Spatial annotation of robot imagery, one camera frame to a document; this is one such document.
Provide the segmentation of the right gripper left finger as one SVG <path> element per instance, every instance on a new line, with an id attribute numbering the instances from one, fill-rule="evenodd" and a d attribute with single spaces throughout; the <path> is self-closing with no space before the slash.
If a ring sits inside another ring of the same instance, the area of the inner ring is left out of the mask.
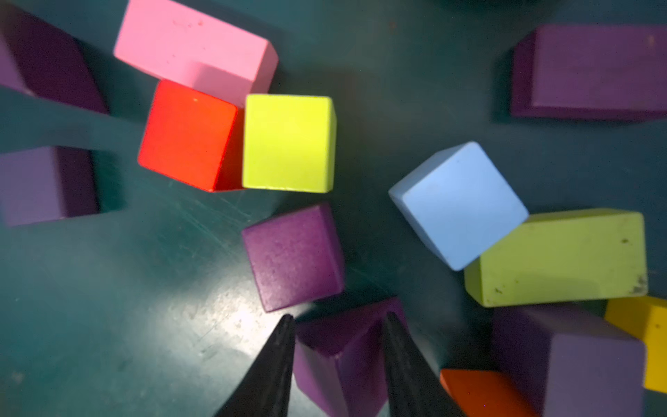
<path id="1" fill-rule="evenodd" d="M 295 318 L 285 314 L 275 326 L 218 416 L 286 416 L 295 354 Z"/>

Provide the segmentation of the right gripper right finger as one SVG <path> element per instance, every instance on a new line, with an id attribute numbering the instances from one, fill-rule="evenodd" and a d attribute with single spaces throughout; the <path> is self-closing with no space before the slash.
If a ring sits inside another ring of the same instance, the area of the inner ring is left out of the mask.
<path id="1" fill-rule="evenodd" d="M 382 319 L 387 396 L 392 416 L 463 416 L 397 314 Z"/>

